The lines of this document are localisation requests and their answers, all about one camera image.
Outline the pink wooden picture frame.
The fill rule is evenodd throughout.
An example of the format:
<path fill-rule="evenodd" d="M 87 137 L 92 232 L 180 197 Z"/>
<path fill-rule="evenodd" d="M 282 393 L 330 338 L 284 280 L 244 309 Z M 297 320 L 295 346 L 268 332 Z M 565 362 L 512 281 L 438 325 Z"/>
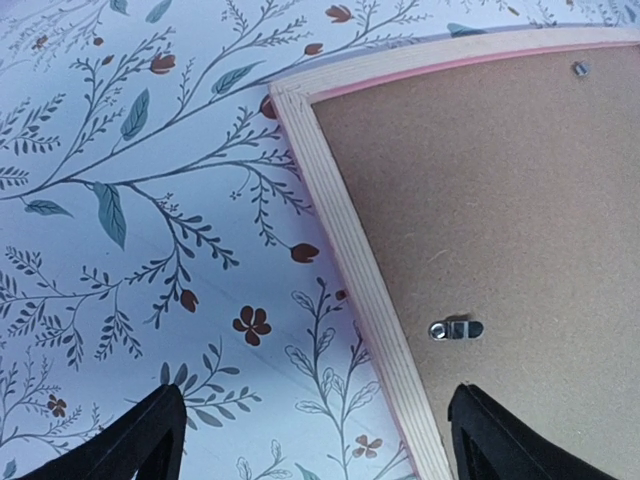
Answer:
<path fill-rule="evenodd" d="M 326 230 L 347 297 L 421 479 L 460 479 L 451 423 L 443 434 L 380 267 L 315 114 L 317 103 L 415 76 L 561 52 L 637 47 L 623 28 L 558 28 L 462 36 L 327 64 L 273 82 L 271 100 Z"/>

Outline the brown cardboard backing board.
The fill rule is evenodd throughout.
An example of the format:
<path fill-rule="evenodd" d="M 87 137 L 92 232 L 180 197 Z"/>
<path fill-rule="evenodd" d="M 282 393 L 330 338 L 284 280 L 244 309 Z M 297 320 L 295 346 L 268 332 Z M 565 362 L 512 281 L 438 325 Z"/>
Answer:
<path fill-rule="evenodd" d="M 314 111 L 440 431 L 471 383 L 572 454 L 637 478 L 638 48 L 439 71 Z M 484 333 L 431 339 L 445 320 Z"/>

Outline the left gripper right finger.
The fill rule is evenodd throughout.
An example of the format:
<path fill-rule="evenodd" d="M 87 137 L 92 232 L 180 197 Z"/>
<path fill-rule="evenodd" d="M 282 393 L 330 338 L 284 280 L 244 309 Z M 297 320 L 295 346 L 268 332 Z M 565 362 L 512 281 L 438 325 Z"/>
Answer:
<path fill-rule="evenodd" d="M 460 479 L 608 477 L 537 434 L 476 385 L 456 388 L 447 416 Z"/>

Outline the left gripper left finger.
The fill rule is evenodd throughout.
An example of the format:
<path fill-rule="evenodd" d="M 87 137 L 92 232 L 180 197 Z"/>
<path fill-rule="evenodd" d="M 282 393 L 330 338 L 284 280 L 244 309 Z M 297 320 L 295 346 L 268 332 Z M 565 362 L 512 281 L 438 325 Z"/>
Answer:
<path fill-rule="evenodd" d="M 179 388 L 161 385 L 92 439 L 21 478 L 177 479 L 186 420 Z"/>

